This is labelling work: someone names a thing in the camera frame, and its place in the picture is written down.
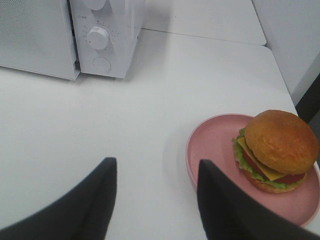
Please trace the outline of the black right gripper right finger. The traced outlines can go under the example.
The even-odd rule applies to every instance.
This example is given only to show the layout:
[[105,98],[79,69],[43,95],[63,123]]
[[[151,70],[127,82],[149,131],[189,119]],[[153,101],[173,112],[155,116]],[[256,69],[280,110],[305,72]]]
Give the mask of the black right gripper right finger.
[[199,162],[197,204],[209,240],[318,240],[233,183],[211,160]]

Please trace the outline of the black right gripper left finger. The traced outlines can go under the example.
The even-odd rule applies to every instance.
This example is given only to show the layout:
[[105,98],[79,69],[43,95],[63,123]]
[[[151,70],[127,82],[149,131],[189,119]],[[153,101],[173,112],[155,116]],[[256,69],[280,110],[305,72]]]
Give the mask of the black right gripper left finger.
[[1,229],[2,240],[103,240],[117,195],[117,160],[105,158],[64,196]]

